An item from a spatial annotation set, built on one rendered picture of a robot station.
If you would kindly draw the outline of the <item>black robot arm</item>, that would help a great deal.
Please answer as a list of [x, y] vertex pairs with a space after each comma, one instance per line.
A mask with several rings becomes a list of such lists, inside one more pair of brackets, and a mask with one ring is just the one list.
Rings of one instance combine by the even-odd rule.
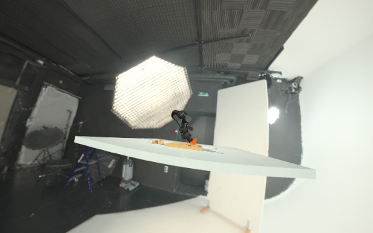
[[[181, 111], [173, 110], [172, 114], [171, 114], [171, 117], [178, 123], [180, 128], [181, 128], [181, 124], [182, 124], [180, 119], [182, 119], [183, 123], [188, 123], [192, 119], [190, 116], [188, 116], [188, 114], [184, 110], [181, 110]], [[192, 126], [187, 126], [186, 129], [189, 129], [190, 131], [193, 131]], [[189, 131], [188, 131], [188, 133], [185, 134], [184, 139], [185, 140], [187, 139], [189, 143], [191, 143], [193, 141]]]

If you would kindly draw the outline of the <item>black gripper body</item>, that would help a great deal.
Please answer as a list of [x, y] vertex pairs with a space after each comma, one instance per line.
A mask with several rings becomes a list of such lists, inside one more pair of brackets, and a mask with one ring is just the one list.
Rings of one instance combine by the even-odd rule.
[[188, 130], [186, 129], [187, 126], [187, 123], [182, 123], [181, 128], [179, 128], [179, 131], [188, 133]]

